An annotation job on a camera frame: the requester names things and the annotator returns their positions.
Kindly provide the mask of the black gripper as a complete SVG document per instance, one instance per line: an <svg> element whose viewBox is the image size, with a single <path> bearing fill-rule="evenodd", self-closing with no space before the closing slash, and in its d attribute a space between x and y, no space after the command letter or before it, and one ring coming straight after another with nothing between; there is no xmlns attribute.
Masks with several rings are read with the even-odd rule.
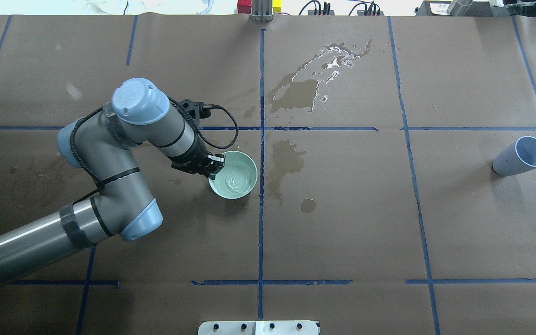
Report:
<svg viewBox="0 0 536 335"><path fill-rule="evenodd" d="M225 167L225 159L224 154L212 154L208 151L202 140L195 140L185 153L171 157L171 168L215 180Z"/></svg>

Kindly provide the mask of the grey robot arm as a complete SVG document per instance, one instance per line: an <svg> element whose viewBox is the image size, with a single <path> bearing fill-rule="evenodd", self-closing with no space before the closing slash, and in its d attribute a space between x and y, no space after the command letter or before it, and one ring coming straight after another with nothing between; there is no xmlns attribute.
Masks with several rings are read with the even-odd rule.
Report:
<svg viewBox="0 0 536 335"><path fill-rule="evenodd" d="M213 180L226 166L225 155L213 149L237 140L234 136L221 146L202 134L200 121L217 111L225 112L238 131L224 106L178 101L149 79L131 78L105 104L60 129L59 156L80 170L91 188L55 212L0 235L0 288L108 238L135 241L159 228L162 212L134 149L147 144L168 158L172 169Z"/></svg>

